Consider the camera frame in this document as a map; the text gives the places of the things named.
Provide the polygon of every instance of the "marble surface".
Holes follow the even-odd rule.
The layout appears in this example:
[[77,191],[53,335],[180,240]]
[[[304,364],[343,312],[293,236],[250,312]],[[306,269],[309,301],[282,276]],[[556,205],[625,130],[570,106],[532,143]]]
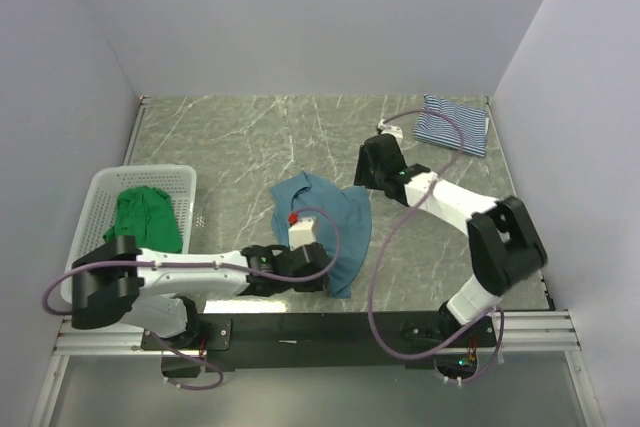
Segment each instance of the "marble surface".
[[[484,96],[448,97],[487,108]],[[301,170],[340,187],[352,185],[360,143],[384,116],[420,108],[422,96],[359,97],[150,97],[144,103],[130,163],[175,163],[198,173],[190,252],[216,253],[250,244],[268,245],[273,201],[269,187]],[[416,142],[415,116],[403,128],[407,164],[438,169],[451,152]],[[487,156],[463,156],[444,176],[485,195],[513,193],[493,125]],[[289,291],[268,299],[217,299],[206,294],[206,312],[363,311],[370,272],[383,239],[405,208],[382,192],[370,192],[373,231],[369,252],[350,299]],[[431,310],[451,297],[471,274],[468,241],[430,215],[417,215],[387,249],[378,275],[375,308]],[[547,309],[545,286],[534,275],[504,298],[507,309]]]

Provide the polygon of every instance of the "wall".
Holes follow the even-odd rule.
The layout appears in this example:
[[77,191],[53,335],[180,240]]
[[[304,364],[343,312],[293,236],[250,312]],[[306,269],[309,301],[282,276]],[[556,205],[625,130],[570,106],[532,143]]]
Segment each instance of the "wall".
[[63,271],[93,174],[121,162],[136,97],[80,0],[0,0],[0,396],[29,421],[59,319],[40,309]]
[[495,96],[607,425],[638,425],[640,0],[545,0]]
[[487,93],[542,0],[90,0],[140,94]]

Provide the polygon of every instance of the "plastic basket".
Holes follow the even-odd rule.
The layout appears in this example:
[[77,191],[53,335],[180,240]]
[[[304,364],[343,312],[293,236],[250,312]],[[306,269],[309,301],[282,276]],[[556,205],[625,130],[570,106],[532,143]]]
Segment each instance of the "plastic basket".
[[[131,187],[146,185],[171,196],[173,212],[182,235],[182,253],[189,251],[197,175],[188,165],[134,165],[98,172],[91,181],[71,244],[65,271],[78,258],[104,244],[103,234],[113,225],[118,195]],[[71,302],[71,281],[61,287],[62,298]]]

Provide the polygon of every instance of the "folded green garment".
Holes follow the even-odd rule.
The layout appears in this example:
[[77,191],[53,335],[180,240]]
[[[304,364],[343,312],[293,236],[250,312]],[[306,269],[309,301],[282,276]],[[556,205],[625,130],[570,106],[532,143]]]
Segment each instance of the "folded green garment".
[[118,235],[133,235],[138,248],[182,252],[182,237],[171,197],[160,189],[134,187],[120,193],[115,224],[103,238],[109,242]]

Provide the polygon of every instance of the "striped cloth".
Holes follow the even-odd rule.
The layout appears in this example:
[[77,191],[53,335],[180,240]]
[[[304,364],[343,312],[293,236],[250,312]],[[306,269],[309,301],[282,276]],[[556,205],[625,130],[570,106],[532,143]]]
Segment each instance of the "striped cloth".
[[[432,95],[424,96],[424,108],[442,112],[458,124],[464,133],[464,152],[478,157],[485,156],[489,118],[484,110],[454,104]],[[422,142],[452,149],[460,148],[460,140],[453,127],[446,120],[427,112],[418,115],[413,135]]]

